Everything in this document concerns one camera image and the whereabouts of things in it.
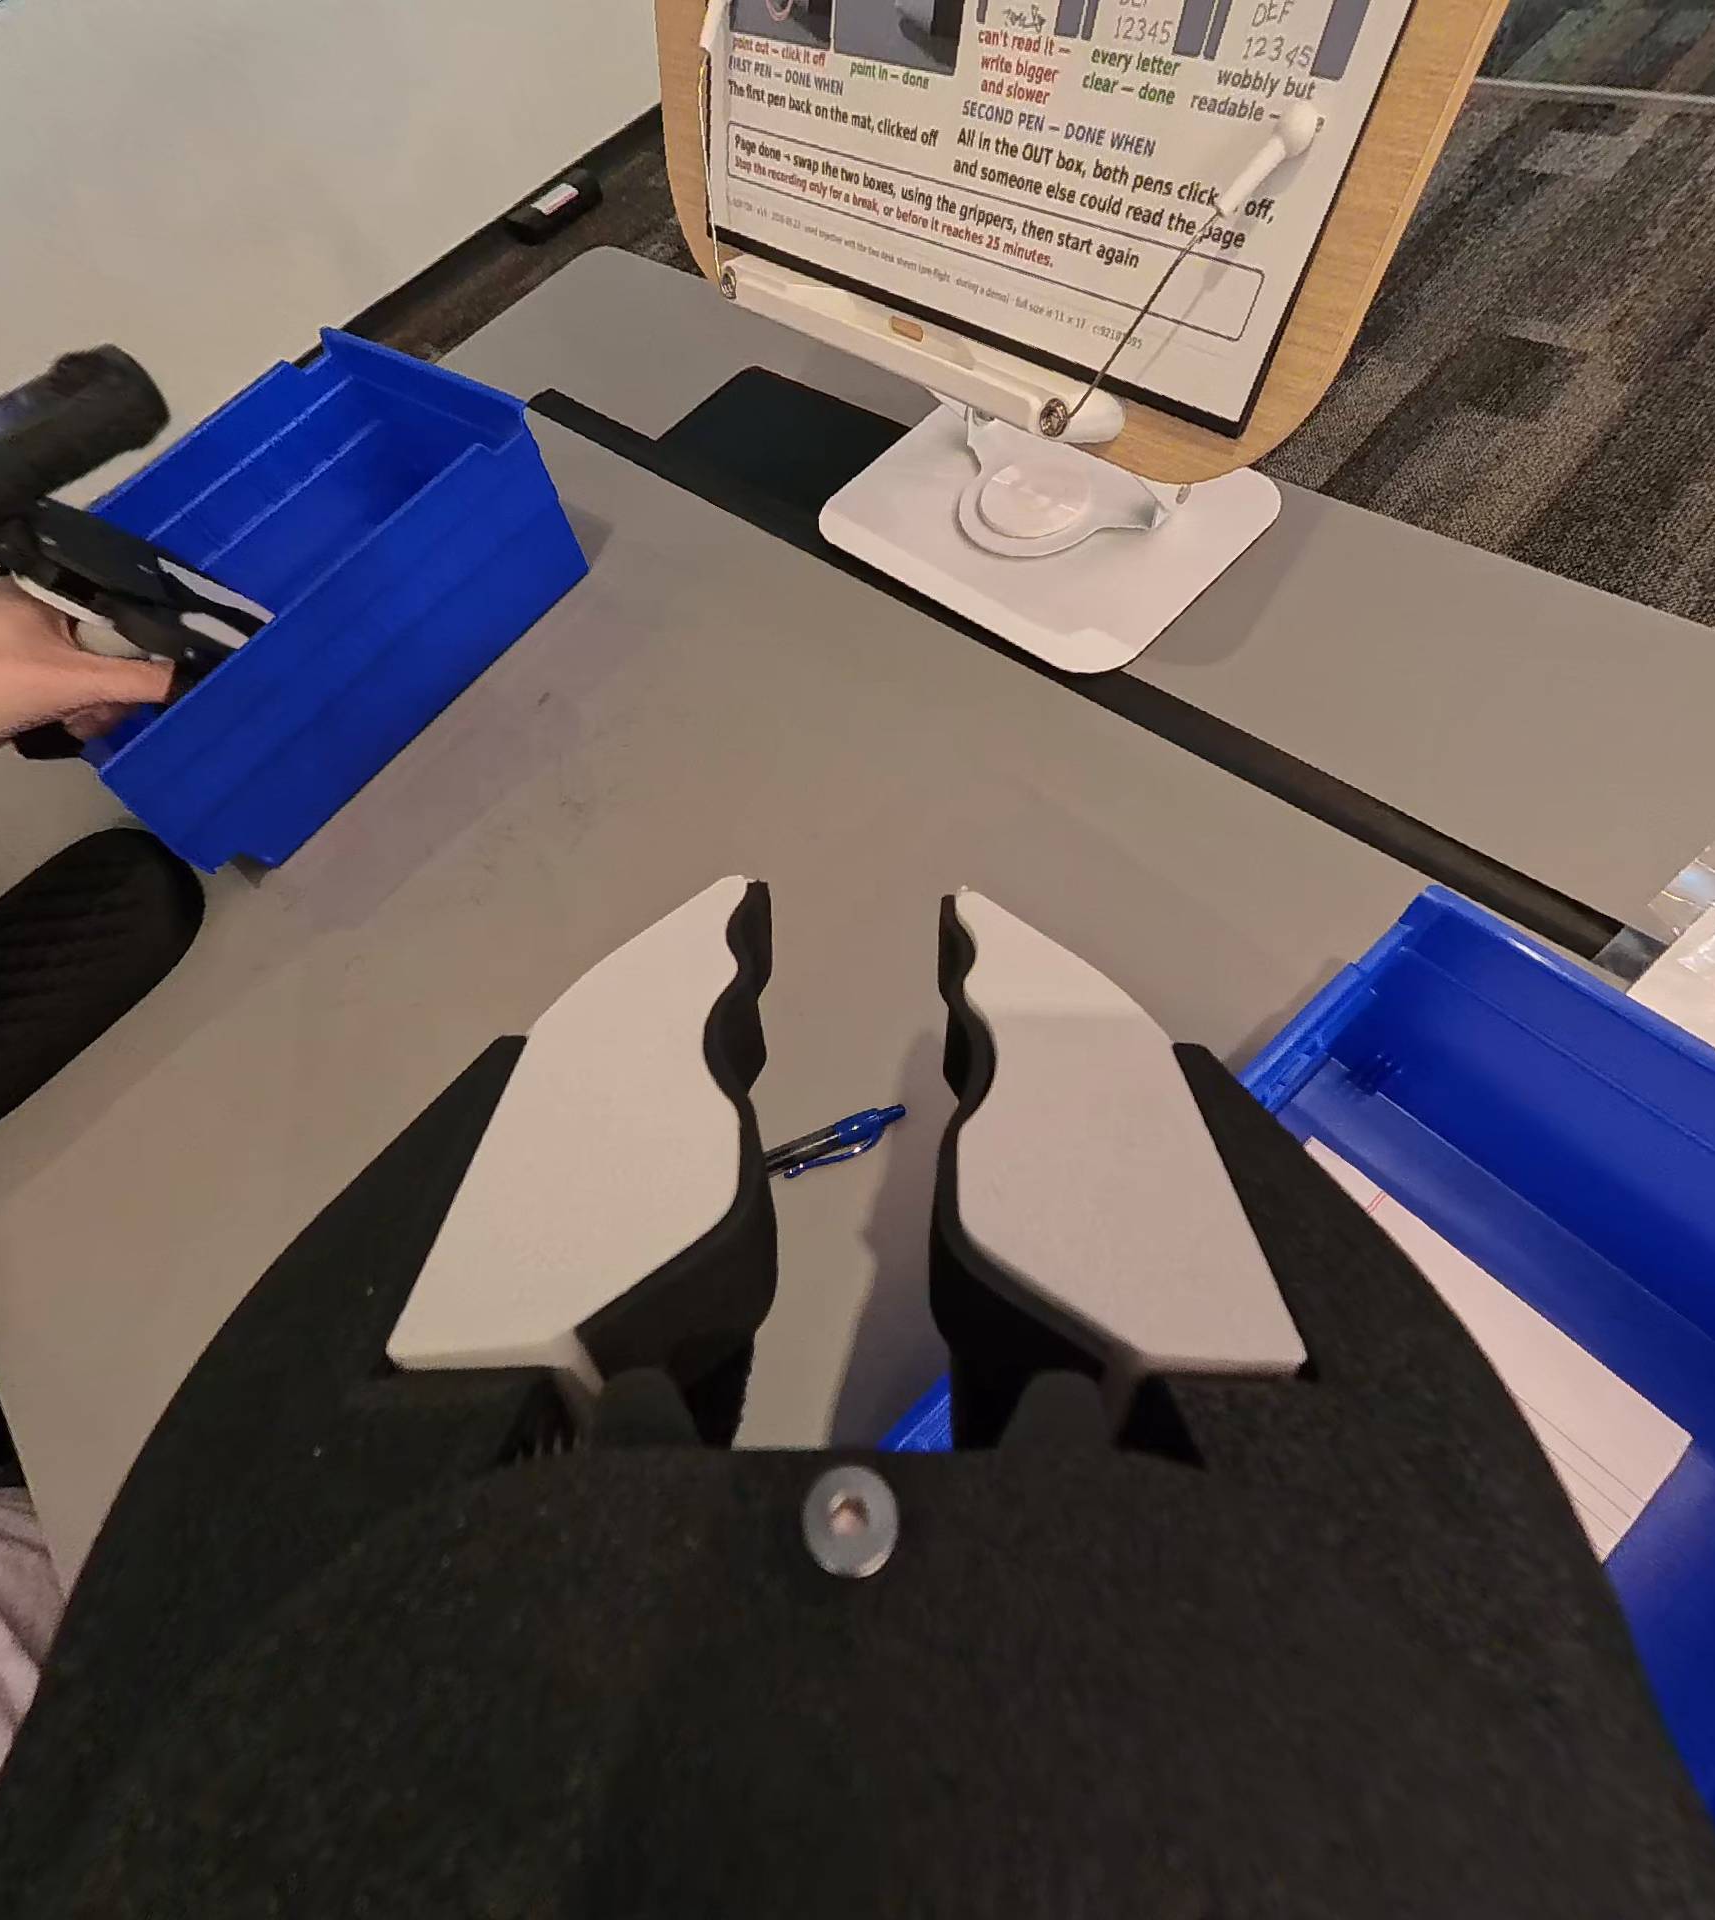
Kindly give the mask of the blue retractable pen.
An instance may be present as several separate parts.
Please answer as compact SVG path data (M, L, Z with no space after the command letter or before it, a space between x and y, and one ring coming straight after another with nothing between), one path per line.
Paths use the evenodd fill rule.
M769 1180L795 1180L803 1172L825 1165L835 1167L855 1160L873 1150L904 1114L903 1105L867 1108L779 1143L765 1153L765 1177Z

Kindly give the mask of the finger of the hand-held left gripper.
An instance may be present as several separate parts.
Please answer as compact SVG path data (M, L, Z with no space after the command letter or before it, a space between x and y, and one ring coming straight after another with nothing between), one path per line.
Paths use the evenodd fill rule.
M189 619L191 613L207 619L275 619L267 606L249 594L225 588L213 579L179 564L171 554L157 559L157 575L169 582L169 593L183 610L183 619Z
M177 676L207 676L239 653L269 617L205 596L145 606L145 658L167 660Z

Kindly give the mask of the white lined legal notepad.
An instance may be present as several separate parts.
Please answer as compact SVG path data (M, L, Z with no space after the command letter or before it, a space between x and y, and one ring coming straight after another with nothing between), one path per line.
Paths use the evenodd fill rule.
M1684 1458L1688 1433L1368 1174L1318 1141L1304 1150L1396 1242L1474 1341L1604 1564Z

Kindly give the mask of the printed instruction sheet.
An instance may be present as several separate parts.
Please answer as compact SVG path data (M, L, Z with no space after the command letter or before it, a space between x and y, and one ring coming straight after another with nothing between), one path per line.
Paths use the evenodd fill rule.
M737 254L1228 436L1406 3L709 4Z

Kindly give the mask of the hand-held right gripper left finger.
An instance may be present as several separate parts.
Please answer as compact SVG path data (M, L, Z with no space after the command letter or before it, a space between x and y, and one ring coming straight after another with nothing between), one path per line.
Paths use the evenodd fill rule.
M673 1382L729 1448L777 1235L751 1092L767 1060L769 888L721 876L529 1026L385 1356L405 1374L543 1372L573 1417Z

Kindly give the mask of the black floor device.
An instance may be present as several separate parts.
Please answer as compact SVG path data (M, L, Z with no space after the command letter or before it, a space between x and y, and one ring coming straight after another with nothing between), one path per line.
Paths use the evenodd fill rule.
M541 246L601 205L603 182L599 174L585 164L575 164L511 205L497 224L519 246Z

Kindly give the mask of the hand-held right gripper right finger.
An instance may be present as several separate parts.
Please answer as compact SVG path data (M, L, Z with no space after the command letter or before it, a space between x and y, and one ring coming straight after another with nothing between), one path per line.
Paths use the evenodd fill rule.
M936 987L954 1110L926 1297L950 1445L994 1446L1058 1374L1112 1436L1154 1382L1296 1378L1304 1342L1162 1026L966 886L938 908Z

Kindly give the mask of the blue plastic bin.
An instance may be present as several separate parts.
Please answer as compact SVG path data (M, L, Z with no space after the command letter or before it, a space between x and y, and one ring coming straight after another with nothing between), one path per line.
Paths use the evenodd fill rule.
M879 1458L881 1913L1715 1917L1715 1053L1436 888L1244 1073L1176 1046L1306 1362ZM1306 1141L1688 1433L1606 1562Z
M85 752L201 873L287 861L587 572L521 399L337 331L93 513L273 613Z

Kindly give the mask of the instruction board on stand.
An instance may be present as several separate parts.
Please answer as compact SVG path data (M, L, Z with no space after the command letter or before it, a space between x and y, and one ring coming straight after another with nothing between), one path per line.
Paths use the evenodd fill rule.
M1062 674L1132 662L1272 527L1280 495L1254 464L1340 370L1504 11L1406 3L1252 414L1220 436L727 250L709 223L709 4L655 4L669 179L701 272L739 311L934 399L817 511L821 538Z

